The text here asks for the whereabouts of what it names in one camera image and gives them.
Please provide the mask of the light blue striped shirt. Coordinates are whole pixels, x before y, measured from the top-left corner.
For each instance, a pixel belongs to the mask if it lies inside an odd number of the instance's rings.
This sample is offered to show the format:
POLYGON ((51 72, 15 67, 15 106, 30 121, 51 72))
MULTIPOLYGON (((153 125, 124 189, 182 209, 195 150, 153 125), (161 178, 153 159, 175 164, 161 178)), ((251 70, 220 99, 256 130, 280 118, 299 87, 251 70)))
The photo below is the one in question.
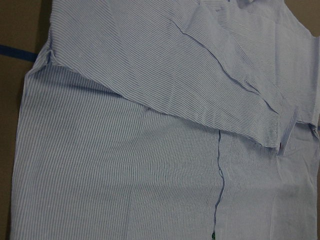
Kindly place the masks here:
POLYGON ((320 39, 282 0, 55 0, 13 240, 315 240, 320 39))

